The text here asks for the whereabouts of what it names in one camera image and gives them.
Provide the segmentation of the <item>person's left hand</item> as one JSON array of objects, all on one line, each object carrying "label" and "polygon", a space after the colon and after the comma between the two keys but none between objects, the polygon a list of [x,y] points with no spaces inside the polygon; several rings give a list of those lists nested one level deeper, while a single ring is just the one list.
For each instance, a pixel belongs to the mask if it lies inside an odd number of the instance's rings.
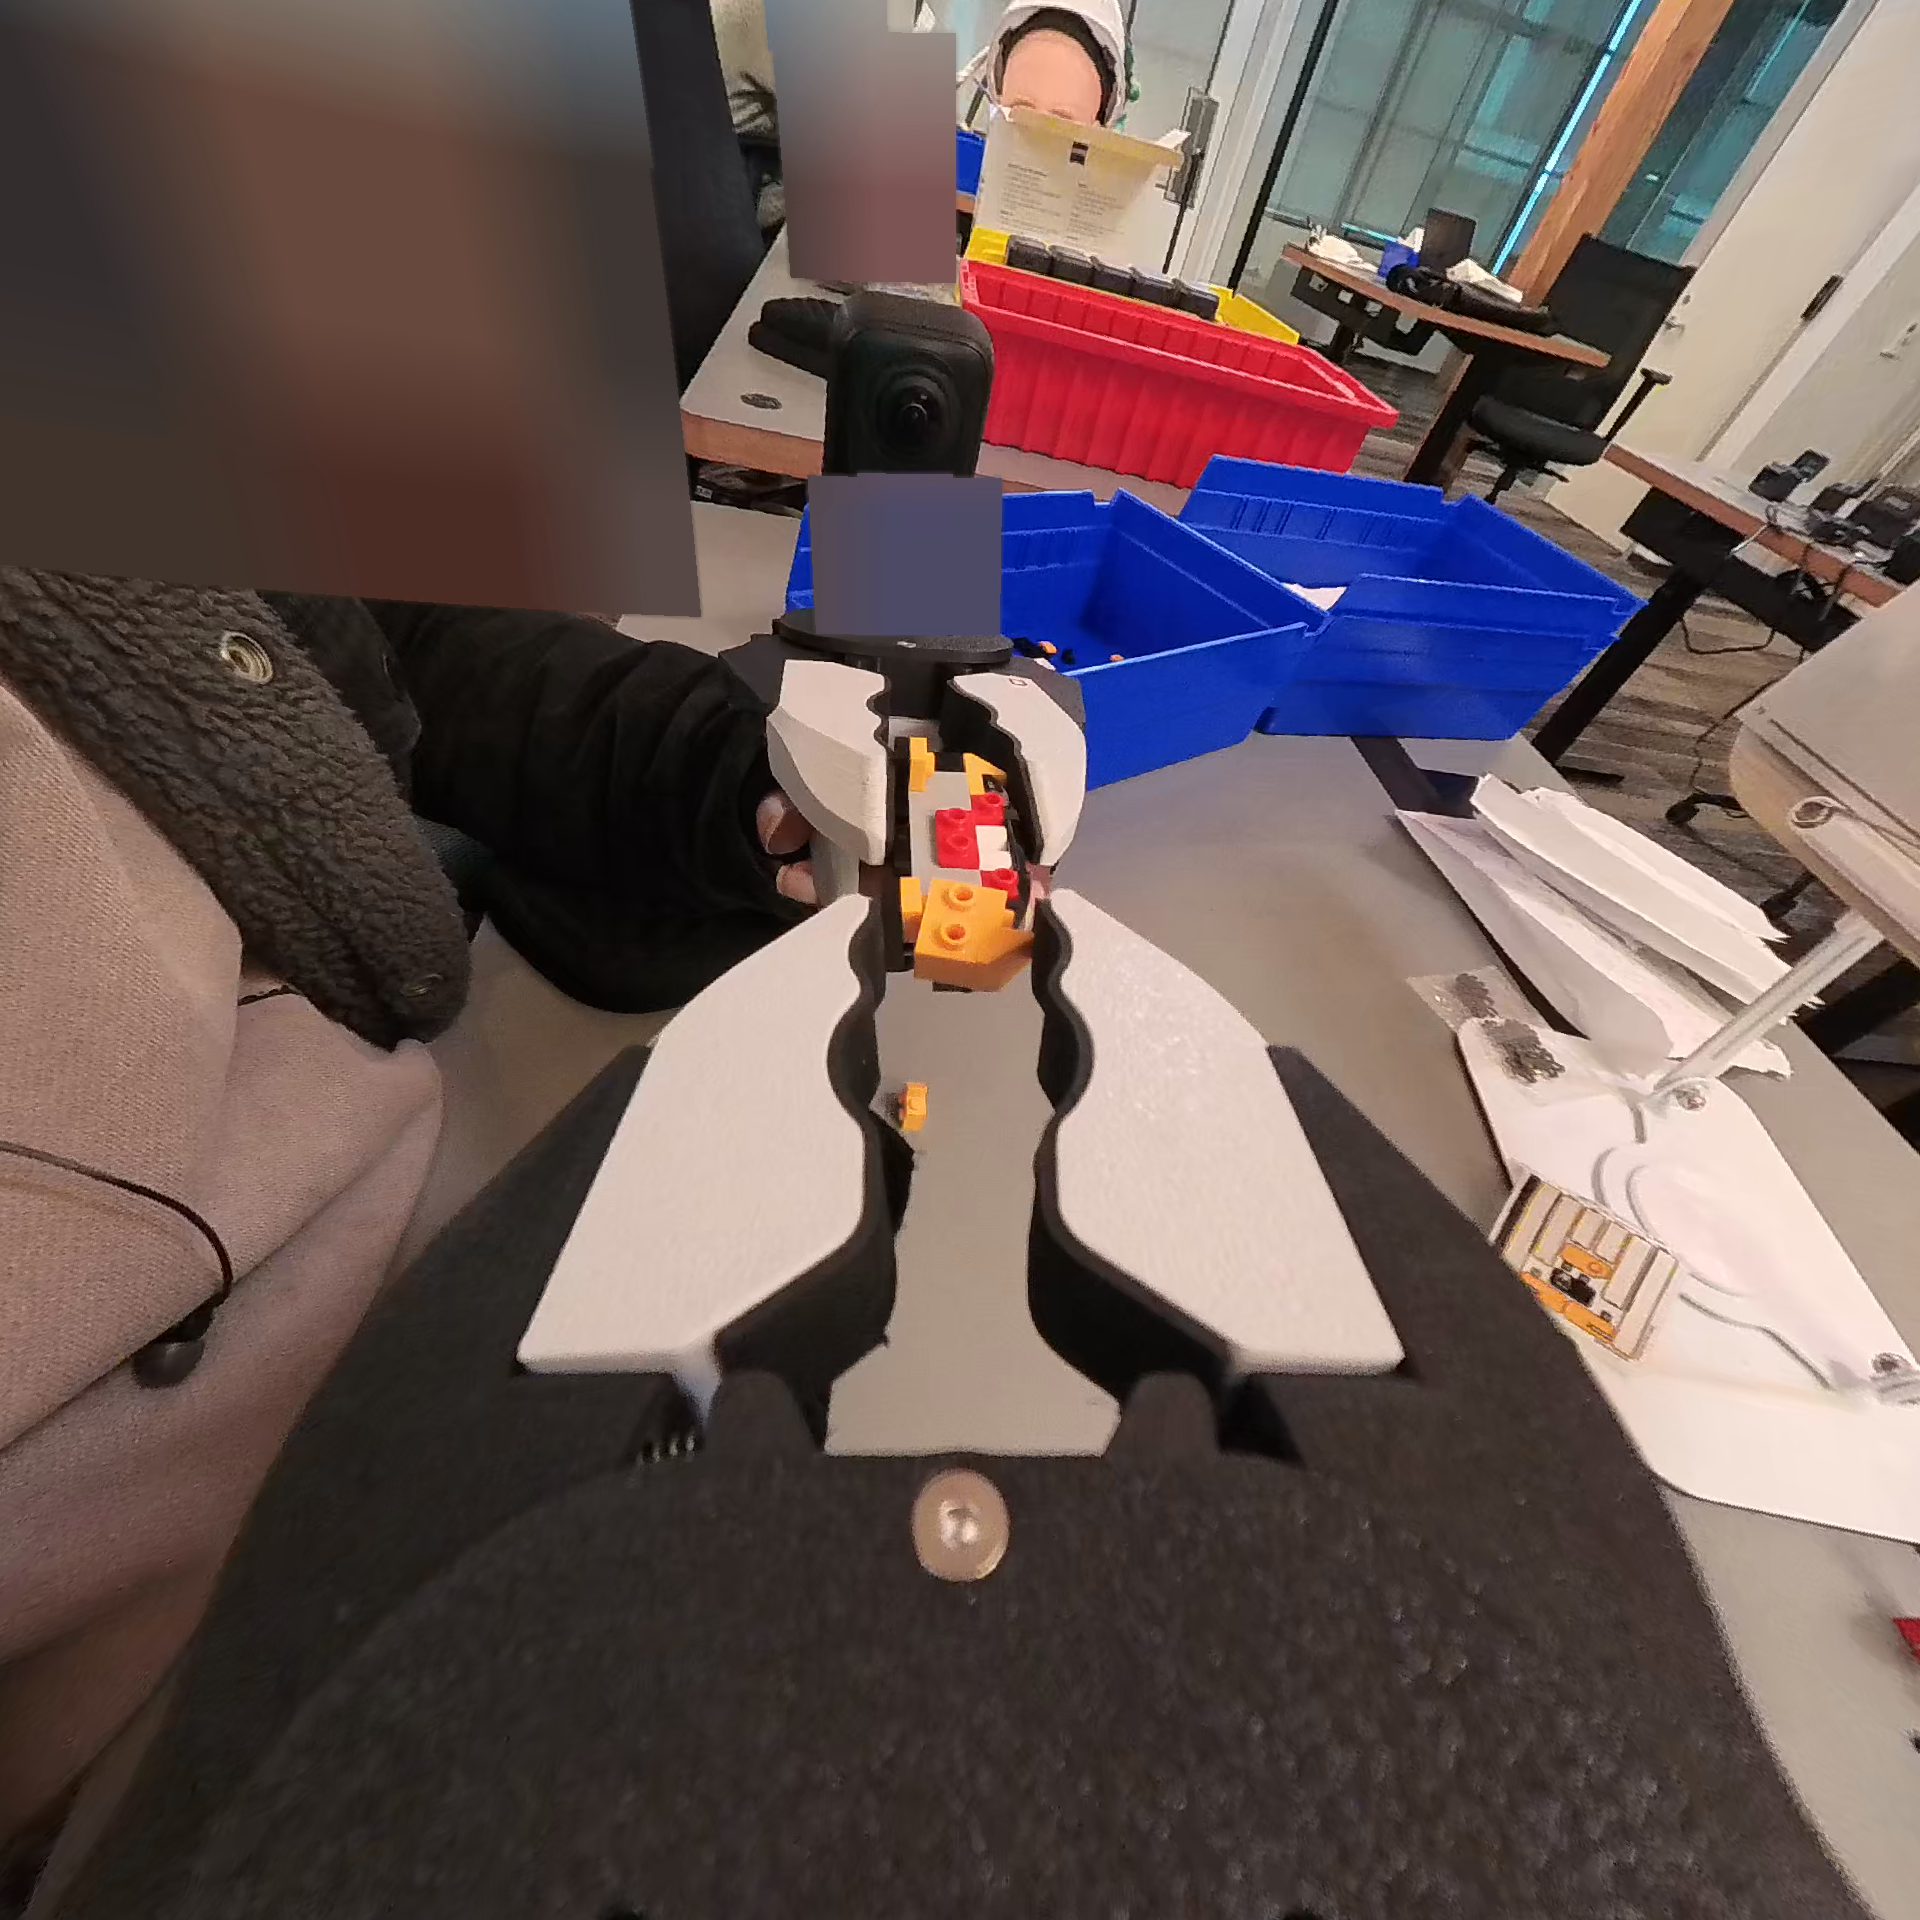
[{"label": "person's left hand", "polygon": [[810,824],[783,794],[767,794],[754,812],[758,851],[774,864],[778,899],[813,908],[821,901],[810,859]]}]

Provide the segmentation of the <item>sticker sheet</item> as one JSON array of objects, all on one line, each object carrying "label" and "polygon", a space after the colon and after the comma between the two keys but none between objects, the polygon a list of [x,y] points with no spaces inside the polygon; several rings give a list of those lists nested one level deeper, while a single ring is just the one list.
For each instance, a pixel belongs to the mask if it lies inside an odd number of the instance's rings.
[{"label": "sticker sheet", "polygon": [[1533,1170],[1515,1179],[1491,1247],[1539,1308],[1622,1361],[1642,1355],[1682,1277],[1661,1244]]}]

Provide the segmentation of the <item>black office chair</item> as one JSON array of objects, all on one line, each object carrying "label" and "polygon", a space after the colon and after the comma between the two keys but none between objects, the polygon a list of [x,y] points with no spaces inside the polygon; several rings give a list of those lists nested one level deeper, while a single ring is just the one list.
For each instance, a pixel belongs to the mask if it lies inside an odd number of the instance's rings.
[{"label": "black office chair", "polygon": [[1485,503],[1519,480],[1602,461],[1622,420],[1670,375],[1642,368],[1696,267],[1583,235],[1547,290],[1559,331],[1603,353],[1602,368],[1539,362],[1499,373],[1472,407],[1479,451],[1499,459]]}]

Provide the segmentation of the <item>black foam pad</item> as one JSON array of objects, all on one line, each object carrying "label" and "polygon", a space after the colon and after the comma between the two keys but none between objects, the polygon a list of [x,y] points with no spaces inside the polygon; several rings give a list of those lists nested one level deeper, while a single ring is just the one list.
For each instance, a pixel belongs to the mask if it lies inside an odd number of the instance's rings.
[{"label": "black foam pad", "polygon": [[765,299],[749,324],[749,348],[824,380],[831,371],[831,336],[842,304],[815,295]]}]

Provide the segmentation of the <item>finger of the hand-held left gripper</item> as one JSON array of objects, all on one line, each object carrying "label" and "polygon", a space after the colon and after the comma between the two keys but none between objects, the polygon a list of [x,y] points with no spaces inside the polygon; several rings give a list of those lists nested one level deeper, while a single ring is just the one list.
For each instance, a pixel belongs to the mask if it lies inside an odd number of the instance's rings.
[{"label": "finger of the hand-held left gripper", "polygon": [[1087,794],[1081,689],[1062,673],[952,676],[952,747],[998,768],[1015,802],[1023,859],[1053,868]]},{"label": "finger of the hand-held left gripper", "polygon": [[808,828],[817,905],[861,891],[896,851],[896,768],[887,680],[837,660],[781,660],[765,728],[781,792]]}]

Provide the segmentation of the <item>red plastic bin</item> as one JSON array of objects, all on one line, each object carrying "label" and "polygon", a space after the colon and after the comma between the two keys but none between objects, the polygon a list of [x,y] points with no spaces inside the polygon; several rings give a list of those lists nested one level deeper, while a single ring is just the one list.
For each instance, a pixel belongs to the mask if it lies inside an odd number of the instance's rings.
[{"label": "red plastic bin", "polygon": [[1190,489],[1215,457],[1346,473],[1398,411],[1321,353],[1073,281],[965,260],[994,348],[985,441]]}]

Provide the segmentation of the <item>beige sweatshirt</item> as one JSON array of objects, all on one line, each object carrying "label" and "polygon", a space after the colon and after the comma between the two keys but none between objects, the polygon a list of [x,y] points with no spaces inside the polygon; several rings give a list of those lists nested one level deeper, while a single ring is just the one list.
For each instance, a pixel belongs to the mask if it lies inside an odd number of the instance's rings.
[{"label": "beige sweatshirt", "polygon": [[5,1665],[218,1565],[441,1132],[5,691]]}]

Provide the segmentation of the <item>white paper bag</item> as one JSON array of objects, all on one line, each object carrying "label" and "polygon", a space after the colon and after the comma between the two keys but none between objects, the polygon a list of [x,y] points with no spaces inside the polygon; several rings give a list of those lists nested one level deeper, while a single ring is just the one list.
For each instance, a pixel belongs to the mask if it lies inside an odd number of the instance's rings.
[{"label": "white paper bag", "polygon": [[1647,842],[1641,833],[1619,826],[1608,813],[1587,807],[1583,801],[1545,787],[1515,788],[1499,778],[1482,776],[1472,792],[1472,813],[1505,853],[1510,849],[1531,849],[1563,868],[1598,868],[1602,861],[1632,864],[1645,874],[1664,875],[1673,889],[1685,885],[1696,889],[1728,922],[1745,927],[1771,946],[1785,939],[1755,904],[1744,901],[1723,883],[1689,866],[1682,858]]},{"label": "white paper bag", "polygon": [[1789,971],[1767,939],[1728,922],[1686,885],[1673,889],[1664,875],[1619,861],[1563,868],[1531,849],[1510,853],[1531,879],[1547,883],[1587,922],[1736,1001],[1753,1001]]},{"label": "white paper bag", "polygon": [[1745,1007],[1661,956],[1587,922],[1464,816],[1401,809],[1398,824],[1539,1000],[1600,1057],[1665,1068]]}]

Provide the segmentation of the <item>black red orange lego subassembly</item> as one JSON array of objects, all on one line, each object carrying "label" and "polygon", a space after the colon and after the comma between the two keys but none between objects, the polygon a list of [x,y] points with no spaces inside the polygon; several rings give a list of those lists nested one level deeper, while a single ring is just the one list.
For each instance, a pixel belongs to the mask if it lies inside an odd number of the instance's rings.
[{"label": "black red orange lego subassembly", "polygon": [[1030,959],[1035,866],[1009,778],[906,724],[891,755],[894,905],[902,965],[946,992],[995,992]]}]

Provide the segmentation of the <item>row of black boxes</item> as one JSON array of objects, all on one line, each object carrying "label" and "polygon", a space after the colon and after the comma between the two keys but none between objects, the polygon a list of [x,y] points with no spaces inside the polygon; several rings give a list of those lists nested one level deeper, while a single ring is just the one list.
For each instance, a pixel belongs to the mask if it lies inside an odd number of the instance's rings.
[{"label": "row of black boxes", "polygon": [[1025,234],[1005,234],[1000,241],[998,258],[1011,272],[1029,272],[1107,297],[1154,304],[1194,321],[1218,321],[1218,290],[1202,281],[1126,267],[1071,248],[1042,242]]}]

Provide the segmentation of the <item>white cardboard box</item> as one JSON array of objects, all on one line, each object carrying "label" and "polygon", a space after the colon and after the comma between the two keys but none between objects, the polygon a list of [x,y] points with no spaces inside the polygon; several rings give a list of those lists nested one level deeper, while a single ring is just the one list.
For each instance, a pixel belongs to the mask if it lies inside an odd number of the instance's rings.
[{"label": "white cardboard box", "polygon": [[1184,164],[1185,137],[1173,130],[1145,139],[1029,108],[991,108],[974,232],[1162,272],[1178,218],[1168,183]]}]

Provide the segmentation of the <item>clear bag of small parts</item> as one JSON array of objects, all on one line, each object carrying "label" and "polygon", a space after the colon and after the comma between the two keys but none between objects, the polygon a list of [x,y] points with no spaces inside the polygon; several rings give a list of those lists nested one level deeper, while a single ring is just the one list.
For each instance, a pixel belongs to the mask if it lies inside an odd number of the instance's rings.
[{"label": "clear bag of small parts", "polygon": [[1479,1033],[1507,1082],[1547,1085],[1566,1079],[1547,1029],[1533,1021],[1536,1009],[1499,967],[1409,977],[1407,986],[1448,1033]]}]

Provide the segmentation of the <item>blue plastic bin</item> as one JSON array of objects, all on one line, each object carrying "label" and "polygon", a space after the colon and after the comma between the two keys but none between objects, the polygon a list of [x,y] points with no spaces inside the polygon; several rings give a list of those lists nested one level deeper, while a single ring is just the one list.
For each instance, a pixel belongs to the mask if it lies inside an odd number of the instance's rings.
[{"label": "blue plastic bin", "polygon": [[1226,456],[1207,461],[1178,523],[1287,581],[1392,570],[1515,527],[1474,496],[1448,501],[1434,488]]},{"label": "blue plastic bin", "polygon": [[1328,621],[1262,716],[1270,737],[1503,741],[1563,693],[1641,599],[1477,496],[1387,485],[1277,503],[1239,540]]},{"label": "blue plastic bin", "polygon": [[1009,673],[1059,673],[1023,640],[1125,653],[1081,674],[1087,792],[1251,735],[1328,615],[1126,491],[1015,491],[1000,506]]}]

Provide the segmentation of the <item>wooden pillar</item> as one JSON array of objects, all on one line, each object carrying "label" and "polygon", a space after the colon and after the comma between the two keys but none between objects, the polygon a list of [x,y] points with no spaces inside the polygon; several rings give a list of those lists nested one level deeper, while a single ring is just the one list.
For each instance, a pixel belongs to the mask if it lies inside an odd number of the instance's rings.
[{"label": "wooden pillar", "polygon": [[1632,52],[1619,63],[1563,180],[1507,272],[1523,299],[1542,304],[1577,242],[1603,229],[1729,8],[1650,8]]}]

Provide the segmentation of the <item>black high-back chair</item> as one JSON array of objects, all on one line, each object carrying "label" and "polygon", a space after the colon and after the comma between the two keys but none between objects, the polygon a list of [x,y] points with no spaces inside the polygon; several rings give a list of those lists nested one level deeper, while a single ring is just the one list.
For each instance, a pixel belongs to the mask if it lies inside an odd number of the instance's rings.
[{"label": "black high-back chair", "polygon": [[762,258],[706,2],[631,2],[656,179],[667,321],[682,393]]}]

